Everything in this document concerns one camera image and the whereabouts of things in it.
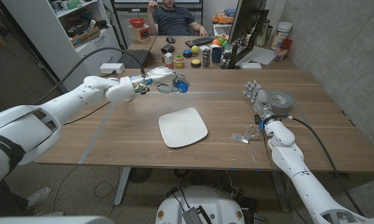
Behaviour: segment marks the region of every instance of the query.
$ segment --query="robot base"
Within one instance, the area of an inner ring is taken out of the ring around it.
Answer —
[[[198,208],[199,206],[202,206],[212,224],[245,223],[241,207],[231,198],[230,195],[207,186],[191,186],[183,188],[182,190],[190,208]],[[181,191],[178,190],[175,192],[174,196],[180,200],[184,210],[187,211],[188,206],[185,203]],[[183,211],[181,206],[174,196],[170,195],[159,206],[156,215],[156,224],[185,223],[185,220],[182,217]],[[202,223],[206,223],[201,213],[199,214],[199,217]]]

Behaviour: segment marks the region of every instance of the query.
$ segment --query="whiteboard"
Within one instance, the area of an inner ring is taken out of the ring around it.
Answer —
[[[115,0],[115,3],[146,3],[148,4],[151,0]],[[182,3],[196,3],[200,4],[200,0],[176,0],[175,4]]]

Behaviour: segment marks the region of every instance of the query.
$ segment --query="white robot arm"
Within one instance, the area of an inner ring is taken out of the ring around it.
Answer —
[[[256,83],[248,82],[243,92],[257,113],[255,117],[268,136],[274,163],[292,180],[300,198],[316,224],[367,223],[369,220],[338,204],[304,163],[302,151],[296,145],[293,133],[272,112],[266,92]]]
[[[145,94],[149,85],[161,93],[185,93],[189,82],[182,74],[157,67],[133,77],[86,77],[76,89],[42,105],[15,106],[0,113],[0,180],[16,165],[37,159],[60,138],[61,127],[87,105],[109,100],[123,101],[135,94]]]

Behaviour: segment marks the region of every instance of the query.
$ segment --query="wooden table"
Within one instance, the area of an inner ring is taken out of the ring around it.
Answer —
[[[158,66],[164,66],[164,63],[162,62],[161,57],[164,55],[161,51],[162,47],[168,44],[166,42],[167,36],[153,36],[151,37],[151,40],[154,39],[153,44],[150,41],[144,42],[144,43],[139,43],[139,42],[133,42],[133,44],[130,45],[129,49],[132,50],[141,50],[145,49],[147,50],[148,48],[150,49],[149,52],[150,54],[148,55],[148,58],[145,62],[145,67],[146,68],[155,68]],[[184,50],[190,49],[185,44],[185,41],[188,40],[194,40],[198,39],[200,37],[197,36],[173,36],[175,39],[175,43],[171,44],[175,47],[175,51],[173,52],[173,55],[182,55]],[[199,52],[198,56],[196,57],[191,57],[191,58],[186,58],[184,62],[184,67],[176,67],[174,66],[175,69],[190,69],[192,68],[190,66],[191,61],[193,59],[199,59],[202,61],[202,53]],[[223,65],[222,62],[220,63],[213,63],[212,60],[210,59],[210,65],[208,67],[201,66],[200,68],[195,68],[195,69],[220,69],[220,66]],[[263,70],[297,70],[297,67],[293,64],[292,60],[290,57],[286,57],[282,62],[275,62],[272,61],[268,65],[263,65],[261,64],[261,67]]]
[[[123,75],[136,75],[127,69]],[[241,92],[247,81],[257,80],[265,90],[285,91],[297,101],[294,117],[306,120],[327,147],[341,172],[374,173],[374,148],[352,126],[341,109],[309,72],[249,70],[183,70],[191,83],[186,94],[162,94],[152,87],[147,95],[134,95],[129,103],[116,105],[84,165],[160,167],[191,169],[271,170],[263,135],[244,144],[232,140],[233,133],[244,133],[255,114],[250,101]],[[80,117],[99,107],[85,109]],[[160,116],[195,108],[208,128],[201,141],[179,149],[165,145],[160,134]],[[61,140],[36,161],[41,164],[78,164],[96,133],[109,105],[62,128]],[[296,143],[313,171],[332,168],[312,133],[303,125],[287,120]]]

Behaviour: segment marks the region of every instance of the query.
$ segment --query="dark shirt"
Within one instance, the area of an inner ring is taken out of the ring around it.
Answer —
[[[184,7],[174,6],[174,10],[158,9],[152,13],[158,25],[158,35],[189,35],[188,24],[195,22],[191,12]]]

